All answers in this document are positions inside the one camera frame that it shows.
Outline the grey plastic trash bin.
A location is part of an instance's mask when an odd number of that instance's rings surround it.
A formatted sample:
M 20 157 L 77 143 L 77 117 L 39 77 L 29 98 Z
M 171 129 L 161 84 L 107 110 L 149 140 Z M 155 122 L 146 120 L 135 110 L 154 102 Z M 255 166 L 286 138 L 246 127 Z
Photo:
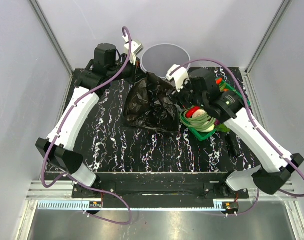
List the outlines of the grey plastic trash bin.
M 146 73 L 153 73 L 165 79 L 173 65 L 181 65 L 191 60 L 189 53 L 182 47 L 161 43 L 149 47 L 140 58 L 140 68 Z

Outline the black plastic trash bag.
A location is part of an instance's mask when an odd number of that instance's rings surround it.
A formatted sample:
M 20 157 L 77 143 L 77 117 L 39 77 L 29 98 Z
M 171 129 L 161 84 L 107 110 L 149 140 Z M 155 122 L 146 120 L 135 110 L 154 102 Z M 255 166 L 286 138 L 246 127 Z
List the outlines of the black plastic trash bag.
M 172 133 L 179 129 L 178 109 L 169 98 L 174 87 L 148 72 L 130 89 L 123 110 L 124 124 L 132 128 Z

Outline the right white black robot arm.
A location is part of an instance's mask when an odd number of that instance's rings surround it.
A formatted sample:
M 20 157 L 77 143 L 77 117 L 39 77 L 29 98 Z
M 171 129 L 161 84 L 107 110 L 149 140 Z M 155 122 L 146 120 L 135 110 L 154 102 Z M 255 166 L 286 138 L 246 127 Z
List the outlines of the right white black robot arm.
M 166 79 L 174 83 L 169 97 L 179 107 L 199 107 L 207 119 L 193 118 L 195 123 L 210 128 L 215 121 L 235 133 L 259 160 L 259 166 L 227 175 L 219 186 L 220 194 L 231 198 L 237 191 L 258 188 L 268 195 L 282 189 L 303 163 L 299 153 L 291 153 L 276 142 L 253 116 L 245 96 L 220 80 L 206 68 L 188 72 L 173 65 Z

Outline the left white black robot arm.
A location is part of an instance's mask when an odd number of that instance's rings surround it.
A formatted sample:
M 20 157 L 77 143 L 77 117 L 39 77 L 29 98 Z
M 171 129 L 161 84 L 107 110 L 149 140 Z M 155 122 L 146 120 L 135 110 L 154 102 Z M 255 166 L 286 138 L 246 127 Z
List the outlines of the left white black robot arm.
M 60 178 L 70 177 L 83 186 L 88 197 L 99 195 L 98 179 L 84 163 L 83 156 L 74 151 L 75 143 L 89 113 L 111 82 L 134 75 L 138 68 L 137 56 L 143 48 L 138 41 L 126 42 L 124 53 L 120 54 L 115 45 L 102 43 L 95 48 L 94 58 L 87 66 L 75 70 L 75 88 L 67 108 L 47 137 L 35 143 L 43 157 L 41 182 L 45 188 L 52 186 L 45 182 L 46 167 L 52 165 L 63 171 Z

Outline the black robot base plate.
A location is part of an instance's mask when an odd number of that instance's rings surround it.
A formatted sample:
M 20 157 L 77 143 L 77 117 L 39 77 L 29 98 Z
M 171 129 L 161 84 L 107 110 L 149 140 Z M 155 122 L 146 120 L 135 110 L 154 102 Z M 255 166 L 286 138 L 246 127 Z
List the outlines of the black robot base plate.
M 133 211 L 209 209 L 215 200 L 249 199 L 247 189 L 234 192 L 224 184 L 225 172 L 100 172 L 97 177 L 94 188 L 117 194 Z

